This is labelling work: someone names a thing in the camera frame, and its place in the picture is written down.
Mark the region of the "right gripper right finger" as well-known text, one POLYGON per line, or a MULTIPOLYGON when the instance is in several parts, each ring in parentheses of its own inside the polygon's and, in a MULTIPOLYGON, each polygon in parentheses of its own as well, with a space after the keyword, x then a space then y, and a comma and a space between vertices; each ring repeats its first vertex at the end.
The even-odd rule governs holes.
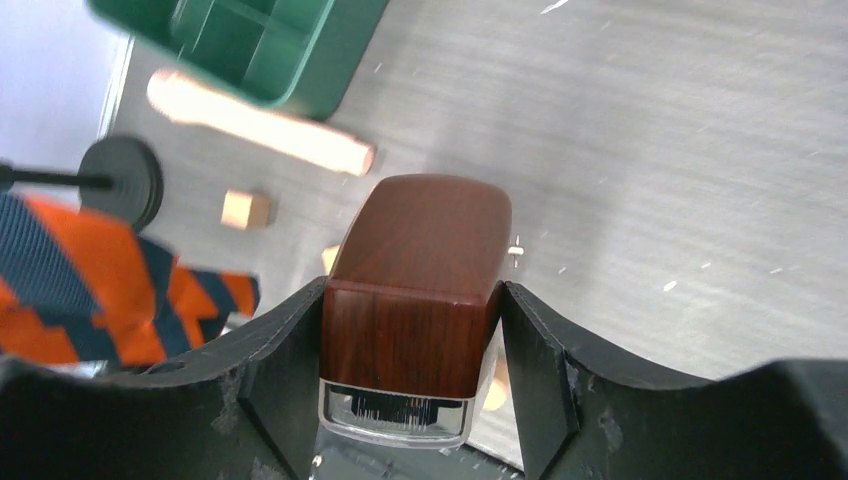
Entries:
POLYGON ((847 475, 843 360, 778 360, 708 380, 619 347, 517 283, 500 313, 529 479, 847 475))

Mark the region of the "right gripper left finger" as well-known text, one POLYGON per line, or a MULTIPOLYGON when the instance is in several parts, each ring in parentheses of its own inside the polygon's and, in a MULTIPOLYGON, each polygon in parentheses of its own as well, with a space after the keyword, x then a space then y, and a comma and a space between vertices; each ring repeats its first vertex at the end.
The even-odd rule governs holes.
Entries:
POLYGON ((326 281, 142 374, 1 360, 5 479, 305 479, 326 281))

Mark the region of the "brown wooden metronome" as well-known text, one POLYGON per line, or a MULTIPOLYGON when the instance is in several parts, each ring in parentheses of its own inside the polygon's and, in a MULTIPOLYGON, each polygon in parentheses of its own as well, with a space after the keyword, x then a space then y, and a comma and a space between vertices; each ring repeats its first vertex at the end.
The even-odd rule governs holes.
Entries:
POLYGON ((381 180, 327 278, 318 413, 329 431, 399 448, 464 443, 494 373, 512 206, 444 174, 381 180))

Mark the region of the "orange navy striped tie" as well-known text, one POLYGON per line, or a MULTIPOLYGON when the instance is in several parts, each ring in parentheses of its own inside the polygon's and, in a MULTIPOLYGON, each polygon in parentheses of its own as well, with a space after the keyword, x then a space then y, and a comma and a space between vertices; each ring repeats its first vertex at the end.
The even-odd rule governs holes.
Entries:
POLYGON ((151 366, 254 315, 257 279, 190 268, 126 222, 18 194, 1 197, 1 350, 66 365, 151 366))

